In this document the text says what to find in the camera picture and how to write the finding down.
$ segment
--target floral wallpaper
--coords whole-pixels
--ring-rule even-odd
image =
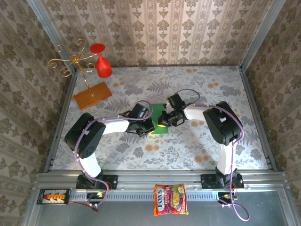
[[[54,46],[25,0],[0,2],[0,33],[0,225],[20,225],[66,80],[48,70]]]
[[[247,69],[276,164],[301,212],[301,2],[287,0]]]
[[[42,2],[73,51],[80,38],[101,42],[113,66],[130,66],[238,65],[272,0]]]

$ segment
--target red chip bag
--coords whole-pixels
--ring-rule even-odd
[[[188,214],[185,184],[155,185],[155,216],[162,214]]]

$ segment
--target wooden base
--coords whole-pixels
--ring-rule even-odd
[[[91,107],[97,104],[98,102],[112,96],[112,93],[105,84],[105,82],[101,82],[96,86],[93,86],[91,88],[91,91],[94,94],[94,97],[91,95],[91,92],[88,89],[73,96],[80,110],[84,110],[88,107]]]

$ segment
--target green sponge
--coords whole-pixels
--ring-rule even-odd
[[[164,108],[163,104],[152,104],[151,120],[156,130],[150,134],[155,135],[155,134],[169,133],[168,127],[158,126],[158,118],[161,116],[162,111],[165,110],[166,109]]]

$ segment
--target table surface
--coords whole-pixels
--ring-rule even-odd
[[[79,168],[64,136],[84,112],[96,118],[116,116],[131,110],[138,100],[165,103],[169,96],[185,88],[201,94],[199,104],[226,101],[243,123],[246,135],[237,145],[235,156],[238,169],[268,168],[237,66],[113,68],[113,75],[105,80],[100,79],[96,71],[87,73],[87,80],[90,86],[106,82],[112,96],[84,111],[74,99],[71,100],[52,170]],[[79,75],[73,94],[86,89]],[[186,103],[196,98],[190,92],[180,95]],[[169,128],[168,134],[147,137],[107,134],[101,138],[96,157],[105,170],[213,170],[218,160],[218,148],[206,122],[192,120]]]

